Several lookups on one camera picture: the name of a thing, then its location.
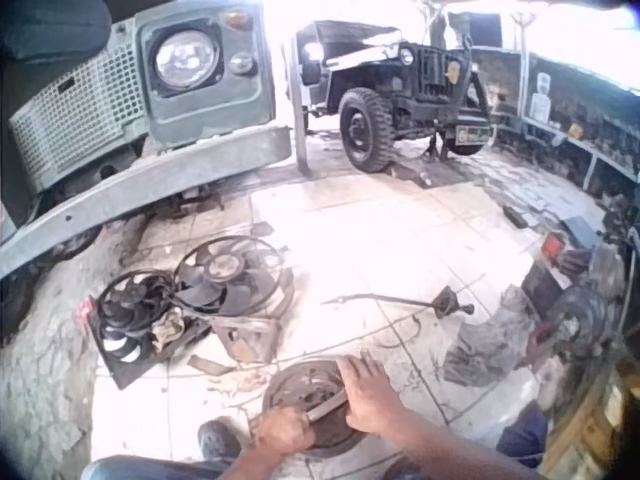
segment round headlight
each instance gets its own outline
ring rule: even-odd
[[[204,33],[188,30],[170,36],[155,58],[158,77],[174,88],[192,88],[204,82],[218,63],[218,47]]]
[[[400,61],[405,65],[411,65],[413,63],[413,52],[408,48],[401,48]]]

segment tiled floor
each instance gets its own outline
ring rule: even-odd
[[[442,379],[447,348],[465,321],[486,321],[501,292],[520,284],[539,235],[518,231],[499,207],[471,184],[429,191],[380,175],[353,174],[273,187],[213,211],[174,222],[152,223],[129,268],[172,269],[188,249],[224,232],[247,232],[266,221],[266,238],[287,245],[296,297],[282,320],[277,358],[271,365],[238,365],[209,378],[186,365],[197,352],[233,365],[215,336],[176,355],[124,392],[98,369],[92,458],[117,453],[191,461],[199,458],[200,423],[225,416],[248,436],[271,376],[305,358],[358,353],[380,359],[403,402],[430,420],[470,438],[493,438],[537,392],[528,370],[488,388],[463,388]],[[472,317],[439,321],[430,312],[357,300],[321,305],[339,295],[375,292],[432,299],[443,287],[461,290],[476,305]],[[380,478],[396,450],[374,437],[322,462],[293,458],[281,478]]]

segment black jeep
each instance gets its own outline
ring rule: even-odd
[[[400,30],[317,21],[297,33],[302,102],[308,115],[340,114],[344,149],[365,172],[394,160],[393,142],[431,137],[428,152],[473,155],[490,136],[484,88],[470,41],[448,51],[408,43]]]

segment workshop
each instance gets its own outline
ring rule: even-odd
[[[0,476],[635,478],[633,7],[1,8]]]

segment knee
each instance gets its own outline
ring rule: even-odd
[[[81,480],[122,479],[126,476],[123,475],[123,472],[127,469],[126,460],[127,457],[120,455],[102,458],[87,465],[80,478]]]

